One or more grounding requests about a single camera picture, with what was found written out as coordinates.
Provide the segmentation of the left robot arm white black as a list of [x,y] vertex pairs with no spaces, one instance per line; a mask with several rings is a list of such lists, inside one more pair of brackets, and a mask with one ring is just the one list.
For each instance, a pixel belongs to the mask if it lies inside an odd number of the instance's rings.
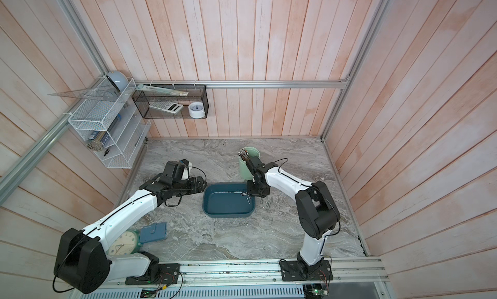
[[107,252],[122,234],[149,212],[173,197],[202,193],[206,187],[206,175],[185,180],[156,175],[103,218],[81,230],[71,228],[63,233],[54,264],[54,278],[84,294],[97,290],[105,282],[122,278],[160,283],[162,274],[158,257],[148,252],[116,256]]

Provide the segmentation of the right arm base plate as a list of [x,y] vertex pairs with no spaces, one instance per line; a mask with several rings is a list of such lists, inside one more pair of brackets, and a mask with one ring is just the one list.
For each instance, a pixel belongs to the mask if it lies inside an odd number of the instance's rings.
[[333,280],[330,261],[324,258],[314,265],[308,265],[303,260],[280,259],[278,265],[284,282]]

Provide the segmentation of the teal plastic storage tray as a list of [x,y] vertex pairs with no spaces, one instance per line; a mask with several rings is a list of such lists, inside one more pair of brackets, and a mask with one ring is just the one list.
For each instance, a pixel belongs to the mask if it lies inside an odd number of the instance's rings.
[[255,207],[246,182],[215,183],[204,190],[203,212],[211,218],[247,218]]

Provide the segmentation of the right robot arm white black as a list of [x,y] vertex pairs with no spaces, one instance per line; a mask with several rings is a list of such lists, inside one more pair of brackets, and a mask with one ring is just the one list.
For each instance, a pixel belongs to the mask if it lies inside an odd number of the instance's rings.
[[341,230],[341,215],[337,205],[322,181],[304,181],[281,169],[275,162],[262,163],[259,158],[246,162],[252,179],[247,181],[249,195],[267,197],[271,189],[277,189],[293,199],[298,219],[305,232],[304,243],[298,260],[305,266],[316,266],[323,260],[322,251],[326,239]]

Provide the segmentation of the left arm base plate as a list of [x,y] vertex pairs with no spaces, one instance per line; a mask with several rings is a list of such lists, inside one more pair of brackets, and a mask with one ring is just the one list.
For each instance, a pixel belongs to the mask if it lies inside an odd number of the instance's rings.
[[145,275],[139,277],[127,277],[127,286],[145,285],[175,285],[178,282],[180,264],[152,264]]

